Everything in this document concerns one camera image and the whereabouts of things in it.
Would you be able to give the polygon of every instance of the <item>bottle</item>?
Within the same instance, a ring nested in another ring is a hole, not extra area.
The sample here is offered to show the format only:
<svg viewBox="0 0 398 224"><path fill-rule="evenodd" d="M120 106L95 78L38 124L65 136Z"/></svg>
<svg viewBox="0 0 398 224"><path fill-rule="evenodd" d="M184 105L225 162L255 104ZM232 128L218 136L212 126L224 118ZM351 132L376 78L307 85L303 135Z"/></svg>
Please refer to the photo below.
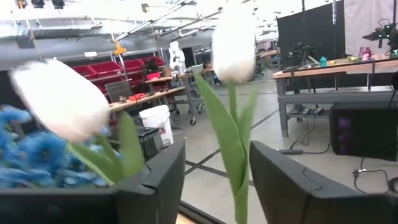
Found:
<svg viewBox="0 0 398 224"><path fill-rule="evenodd" d="M321 58L320 65L321 65L321 67L326 67L327 66L327 59L325 57Z"/></svg>
<svg viewBox="0 0 398 224"><path fill-rule="evenodd" d="M358 57L361 58L364 54L365 54L365 51L363 50L363 47L360 47Z"/></svg>
<svg viewBox="0 0 398 224"><path fill-rule="evenodd" d="M370 48L370 47L366 47L366 48L365 48L365 52L364 52L364 54L368 54L368 55L369 55L369 57L372 57L372 51L371 51L371 48Z"/></svg>

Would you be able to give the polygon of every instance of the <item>white curtain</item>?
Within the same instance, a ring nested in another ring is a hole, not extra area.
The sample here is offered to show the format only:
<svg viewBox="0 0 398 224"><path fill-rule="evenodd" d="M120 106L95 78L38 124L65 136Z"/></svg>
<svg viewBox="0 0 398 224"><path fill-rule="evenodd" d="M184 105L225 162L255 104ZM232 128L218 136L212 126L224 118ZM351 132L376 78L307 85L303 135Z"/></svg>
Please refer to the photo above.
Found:
<svg viewBox="0 0 398 224"><path fill-rule="evenodd" d="M386 53L389 50L387 41L383 40L382 48L378 48L378 41L362 38L374 32L380 25L380 19L392 22L394 0L344 0L346 54L357 55L360 47L370 47L372 53Z"/></svg>

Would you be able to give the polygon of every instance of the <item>workbench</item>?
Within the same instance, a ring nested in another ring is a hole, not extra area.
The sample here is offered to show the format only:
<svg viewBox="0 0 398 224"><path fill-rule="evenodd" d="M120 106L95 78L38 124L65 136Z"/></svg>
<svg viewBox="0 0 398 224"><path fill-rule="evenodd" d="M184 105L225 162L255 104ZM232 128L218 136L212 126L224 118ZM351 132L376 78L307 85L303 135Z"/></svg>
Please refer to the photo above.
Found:
<svg viewBox="0 0 398 224"><path fill-rule="evenodd" d="M134 101L126 100L125 103L120 103L120 102L111 103L111 104L109 104L109 107L111 109L111 112L118 112L118 111L125 110L126 108L130 108L132 106L136 106L136 105L139 105L139 104L142 104L142 103L147 103L147 102L152 101L152 100L157 100L157 99L160 99L160 98L166 98L167 95L170 95L170 94L173 94L173 93L177 93L179 91L183 91L184 89L185 89L184 86L176 87L176 88L173 88L173 89L168 90L168 91L155 93L152 96L146 96L146 97L141 98L139 100L134 100Z"/></svg>
<svg viewBox="0 0 398 224"><path fill-rule="evenodd" d="M279 104L279 118L280 128L283 137L288 137L288 120L290 118L303 118L302 114L290 114L287 111L287 105L297 104L334 104L334 103L368 103L368 102L389 102L390 100L396 102L398 97L392 97L391 88L372 88L371 77L375 75L375 70L379 68L398 68L398 60L387 59L384 55L373 55L374 60L371 62L353 63L347 59L339 59L334 62L330 61L326 67L316 68L299 68L291 71L280 71L272 75L276 80L278 104ZM335 82L335 91L328 93L304 93L299 94L300 90L294 90L295 94L288 94L287 87L289 85L295 86L298 78L326 75L330 73L341 72L355 72L355 71L368 71L368 87L367 91L342 91L338 89L338 82ZM320 118L328 118L328 111L324 111Z"/></svg>

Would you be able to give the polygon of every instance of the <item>ceiling light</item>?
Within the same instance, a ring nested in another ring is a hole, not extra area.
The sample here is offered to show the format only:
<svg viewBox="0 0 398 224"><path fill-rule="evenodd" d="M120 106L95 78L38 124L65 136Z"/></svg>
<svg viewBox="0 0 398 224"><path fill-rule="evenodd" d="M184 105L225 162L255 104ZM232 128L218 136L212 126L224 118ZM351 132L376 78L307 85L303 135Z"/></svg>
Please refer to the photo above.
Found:
<svg viewBox="0 0 398 224"><path fill-rule="evenodd" d="M44 0L31 0L31 3L35 9L44 8Z"/></svg>
<svg viewBox="0 0 398 224"><path fill-rule="evenodd" d="M63 9L65 6L65 2L63 0L51 0L54 6L54 9Z"/></svg>

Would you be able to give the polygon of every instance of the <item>wall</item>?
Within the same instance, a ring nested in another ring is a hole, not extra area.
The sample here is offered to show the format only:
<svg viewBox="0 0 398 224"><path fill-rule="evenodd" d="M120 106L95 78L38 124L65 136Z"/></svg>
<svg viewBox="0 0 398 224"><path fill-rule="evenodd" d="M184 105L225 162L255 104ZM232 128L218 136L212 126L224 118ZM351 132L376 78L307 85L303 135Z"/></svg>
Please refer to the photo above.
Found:
<svg viewBox="0 0 398 224"><path fill-rule="evenodd" d="M197 45L209 44L211 32L202 33L198 37L186 37L179 40L181 48L194 47ZM49 39L38 40L37 49L18 49L15 40L0 41L0 70L10 69L12 66L18 65L26 60L38 60L39 54L46 57L63 57L69 55L78 55L84 52L97 51L105 52L115 49L115 45L110 42L109 37L87 37L78 41L76 39ZM170 39L129 39L122 40L122 46L129 51L153 49L156 47L163 47L167 49L170 44Z"/></svg>

